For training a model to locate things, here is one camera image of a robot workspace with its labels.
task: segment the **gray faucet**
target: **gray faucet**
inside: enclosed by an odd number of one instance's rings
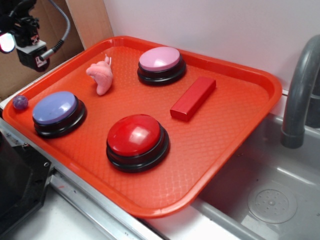
[[[285,105],[281,143],[291,149],[304,143],[305,125],[320,128],[320,35],[305,45],[296,65]]]

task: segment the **gooseneck cable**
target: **gooseneck cable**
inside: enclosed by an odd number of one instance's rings
[[[41,56],[40,56],[41,61],[47,60],[48,58],[50,58],[53,54],[55,54],[61,48],[61,46],[64,44],[64,42],[70,32],[70,28],[71,28],[70,20],[69,20],[68,16],[64,13],[64,11],[62,11],[62,9],[53,0],[48,0],[48,1],[59,11],[59,13],[65,19],[66,30],[64,32],[63,37],[58,41],[58,43],[54,47],[52,47],[51,49],[49,49],[45,53],[41,54]]]

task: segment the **black camera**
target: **black camera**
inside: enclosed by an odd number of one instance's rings
[[[43,72],[48,68],[50,59],[41,57],[47,52],[46,43],[39,38],[39,19],[30,15],[36,2],[0,0],[0,35],[13,35],[20,62],[37,72]]]

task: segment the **small purple ball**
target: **small purple ball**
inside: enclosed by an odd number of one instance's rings
[[[13,98],[13,106],[15,109],[24,110],[28,107],[28,99],[23,95],[17,95]]]

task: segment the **white wall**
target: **white wall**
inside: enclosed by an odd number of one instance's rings
[[[267,71],[288,90],[300,53],[320,34],[318,0],[104,0],[127,35]]]

